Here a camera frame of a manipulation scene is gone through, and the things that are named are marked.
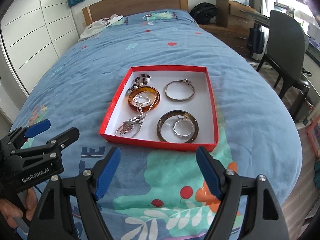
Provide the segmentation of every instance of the cable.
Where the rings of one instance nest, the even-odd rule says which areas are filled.
[[[40,192],[40,194],[42,195],[42,191],[37,187],[35,186],[35,188]]]

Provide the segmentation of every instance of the pendant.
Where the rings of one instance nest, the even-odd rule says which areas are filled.
[[[123,136],[124,134],[130,132],[132,130],[132,128],[134,127],[134,125],[136,125],[137,123],[141,124],[142,122],[143,122],[142,115],[138,115],[134,118],[129,119],[128,121],[125,121],[121,126],[122,129],[120,130],[120,136]]]

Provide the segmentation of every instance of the chair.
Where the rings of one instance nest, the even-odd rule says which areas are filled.
[[[287,14],[272,10],[270,12],[270,32],[267,52],[263,55],[257,68],[259,72],[264,61],[268,62],[279,74],[274,88],[283,78],[283,86],[279,93],[280,99],[290,87],[295,87],[302,92],[295,110],[290,112],[295,119],[306,96],[310,85],[302,74],[303,59],[307,49],[306,35],[299,23]]]

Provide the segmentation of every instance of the human hand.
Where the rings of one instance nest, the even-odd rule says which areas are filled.
[[[27,208],[26,218],[29,221],[31,221],[33,218],[33,215],[36,211],[37,204],[38,204],[38,198],[36,196],[36,192],[34,191],[33,188],[29,188],[26,201],[25,201],[25,206]],[[11,228],[18,227],[17,223],[13,220],[13,218],[15,217],[22,218],[23,216],[22,211],[18,207],[16,207],[7,199],[1,198],[0,211]]]

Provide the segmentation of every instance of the blue gripper pad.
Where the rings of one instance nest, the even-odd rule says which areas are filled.
[[[118,147],[113,147],[104,160],[98,161],[98,162],[105,162],[104,168],[102,169],[100,176],[97,178],[97,186],[96,190],[94,192],[94,197],[96,200],[99,200],[104,197],[104,195],[107,193],[107,190],[110,186],[110,183],[112,181],[112,178],[114,174],[116,173],[116,170],[119,166],[121,159],[121,151]]]
[[[212,158],[211,155],[207,152],[207,150],[205,150],[205,153],[204,150],[199,147],[196,151],[196,160],[198,166],[202,175],[204,176],[204,180],[207,183],[211,194],[216,196],[218,200],[222,200],[223,192],[220,186],[220,178],[208,159]]]
[[[51,126],[51,123],[48,119],[45,119],[39,123],[36,123],[30,126],[24,133],[26,138],[32,138],[44,131],[47,131]]]

